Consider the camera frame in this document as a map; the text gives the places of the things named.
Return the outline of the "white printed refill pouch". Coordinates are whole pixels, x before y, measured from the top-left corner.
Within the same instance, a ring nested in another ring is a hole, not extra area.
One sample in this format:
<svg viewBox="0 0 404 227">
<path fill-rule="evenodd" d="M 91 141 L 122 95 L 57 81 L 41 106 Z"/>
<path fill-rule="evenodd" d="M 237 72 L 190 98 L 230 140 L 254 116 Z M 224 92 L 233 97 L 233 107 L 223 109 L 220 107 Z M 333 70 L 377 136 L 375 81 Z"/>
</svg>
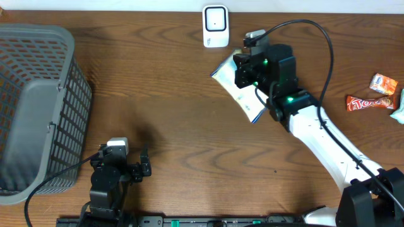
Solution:
<svg viewBox="0 0 404 227">
<path fill-rule="evenodd" d="M 255 94 L 255 86 L 249 85 L 238 88 L 235 84 L 235 71 L 237 69 L 233 55 L 241 54 L 241 49 L 235 49 L 211 74 L 227 93 L 237 102 L 251 123 L 256 123 L 265 112 L 266 107 Z"/>
</svg>

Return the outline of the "red Top chocolate bar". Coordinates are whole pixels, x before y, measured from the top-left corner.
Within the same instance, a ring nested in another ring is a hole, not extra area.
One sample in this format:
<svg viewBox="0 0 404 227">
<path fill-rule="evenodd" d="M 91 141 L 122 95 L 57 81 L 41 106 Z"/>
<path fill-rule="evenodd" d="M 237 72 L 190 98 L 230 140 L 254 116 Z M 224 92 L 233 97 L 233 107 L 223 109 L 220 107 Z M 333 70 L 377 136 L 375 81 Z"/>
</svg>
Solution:
<svg viewBox="0 0 404 227">
<path fill-rule="evenodd" d="M 362 110 L 370 107 L 386 108 L 395 110 L 396 100 L 393 96 L 384 96 L 381 98 L 361 99 L 354 96 L 347 96 L 347 110 Z"/>
</svg>

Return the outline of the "small orange tissue pack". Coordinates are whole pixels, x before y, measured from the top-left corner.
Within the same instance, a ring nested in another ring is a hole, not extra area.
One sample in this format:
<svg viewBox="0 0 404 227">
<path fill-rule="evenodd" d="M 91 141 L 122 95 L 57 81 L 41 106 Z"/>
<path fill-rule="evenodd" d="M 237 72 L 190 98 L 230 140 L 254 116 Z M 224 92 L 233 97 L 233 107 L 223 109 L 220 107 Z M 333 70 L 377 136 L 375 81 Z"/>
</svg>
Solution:
<svg viewBox="0 0 404 227">
<path fill-rule="evenodd" d="M 378 93 L 391 96 L 395 93 L 397 85 L 398 82 L 396 80 L 376 73 L 370 82 L 369 88 Z"/>
</svg>

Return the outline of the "light blue wipes packet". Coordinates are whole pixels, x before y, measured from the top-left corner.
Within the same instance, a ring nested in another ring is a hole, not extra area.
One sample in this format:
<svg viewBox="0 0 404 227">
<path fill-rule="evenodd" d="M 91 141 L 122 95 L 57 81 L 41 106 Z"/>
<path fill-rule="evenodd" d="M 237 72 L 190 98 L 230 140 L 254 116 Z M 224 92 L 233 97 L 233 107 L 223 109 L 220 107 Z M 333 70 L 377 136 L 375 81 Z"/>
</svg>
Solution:
<svg viewBox="0 0 404 227">
<path fill-rule="evenodd" d="M 401 91 L 400 95 L 400 106 L 395 110 L 390 117 L 395 119 L 398 123 L 404 124 L 404 90 Z"/>
</svg>

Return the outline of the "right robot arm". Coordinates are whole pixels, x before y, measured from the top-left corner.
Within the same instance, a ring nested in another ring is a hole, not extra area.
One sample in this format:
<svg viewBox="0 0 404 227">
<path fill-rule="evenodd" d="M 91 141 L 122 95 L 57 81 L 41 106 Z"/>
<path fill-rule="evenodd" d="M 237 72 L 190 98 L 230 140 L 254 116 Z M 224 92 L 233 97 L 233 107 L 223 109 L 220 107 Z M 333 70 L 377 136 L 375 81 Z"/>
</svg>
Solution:
<svg viewBox="0 0 404 227">
<path fill-rule="evenodd" d="M 267 95 L 271 116 L 312 151 L 342 193 L 337 208 L 315 208 L 298 225 L 403 226 L 403 173 L 384 170 L 330 121 L 319 102 L 298 85 L 290 46 L 254 47 L 233 60 L 235 85 L 254 86 Z"/>
</svg>

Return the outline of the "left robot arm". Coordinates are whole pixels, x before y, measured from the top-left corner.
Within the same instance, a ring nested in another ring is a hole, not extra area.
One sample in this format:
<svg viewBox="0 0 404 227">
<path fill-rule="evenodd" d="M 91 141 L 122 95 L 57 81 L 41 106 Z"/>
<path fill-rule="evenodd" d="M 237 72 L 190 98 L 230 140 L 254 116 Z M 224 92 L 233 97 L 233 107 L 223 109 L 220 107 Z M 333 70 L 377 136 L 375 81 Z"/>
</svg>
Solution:
<svg viewBox="0 0 404 227">
<path fill-rule="evenodd" d="M 90 164 L 94 169 L 90 201 L 82 207 L 78 226 L 137 226 L 123 206 L 129 186 L 152 175 L 148 148 L 141 150 L 139 162 L 129 164 L 125 145 L 103 144 Z"/>
</svg>

